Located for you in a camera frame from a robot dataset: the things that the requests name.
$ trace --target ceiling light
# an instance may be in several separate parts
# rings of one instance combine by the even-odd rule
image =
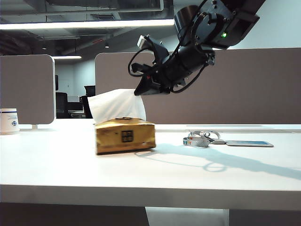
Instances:
[[[81,56],[53,56],[54,60],[81,59]]]
[[[0,30],[31,30],[60,28],[123,28],[146,26],[170,26],[174,20],[116,20],[116,21],[86,21],[86,22],[54,22],[28,24],[0,24]]]

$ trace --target white cup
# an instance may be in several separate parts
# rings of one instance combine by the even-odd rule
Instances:
[[[0,108],[0,135],[20,131],[16,108]]]

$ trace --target robotic arm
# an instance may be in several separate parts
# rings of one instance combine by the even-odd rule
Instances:
[[[149,35],[140,36],[140,50],[128,64],[128,72],[141,77],[135,95],[180,93],[208,65],[214,65],[212,48],[227,49],[239,43],[259,20],[256,15],[265,0],[203,0],[199,6],[182,8],[174,17],[179,44],[172,54]],[[142,51],[154,54],[153,65],[132,63]],[[185,78],[198,74],[186,84]]]

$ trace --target black logo on tissue box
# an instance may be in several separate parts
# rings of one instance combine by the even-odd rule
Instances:
[[[122,142],[132,142],[134,140],[134,132],[132,130],[126,130],[121,132]]]

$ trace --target cubicle partition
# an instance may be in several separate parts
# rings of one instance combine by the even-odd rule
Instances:
[[[179,94],[143,96],[147,120],[158,124],[300,124],[301,48],[217,50],[214,66]],[[134,89],[133,53],[95,58],[96,94]],[[151,65],[141,53],[134,62]]]
[[[49,55],[0,56],[0,107],[17,108],[20,124],[55,118],[55,70]]]

